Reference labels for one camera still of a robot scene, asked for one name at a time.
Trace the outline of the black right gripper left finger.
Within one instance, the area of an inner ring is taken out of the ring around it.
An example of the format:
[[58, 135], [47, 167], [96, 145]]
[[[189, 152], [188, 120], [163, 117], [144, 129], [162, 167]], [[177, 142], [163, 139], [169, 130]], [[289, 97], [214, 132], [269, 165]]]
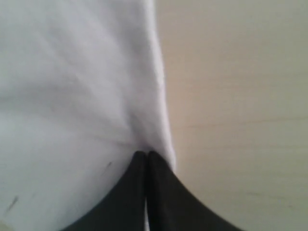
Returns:
[[127, 170], [106, 197], [64, 231], [145, 230], [146, 164], [146, 153], [136, 152]]

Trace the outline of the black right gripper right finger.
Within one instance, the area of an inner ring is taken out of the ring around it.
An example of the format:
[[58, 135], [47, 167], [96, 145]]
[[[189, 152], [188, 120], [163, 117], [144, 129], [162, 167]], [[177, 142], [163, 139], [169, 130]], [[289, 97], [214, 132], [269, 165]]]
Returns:
[[156, 152], [148, 154], [146, 198], [152, 231], [238, 230], [194, 197]]

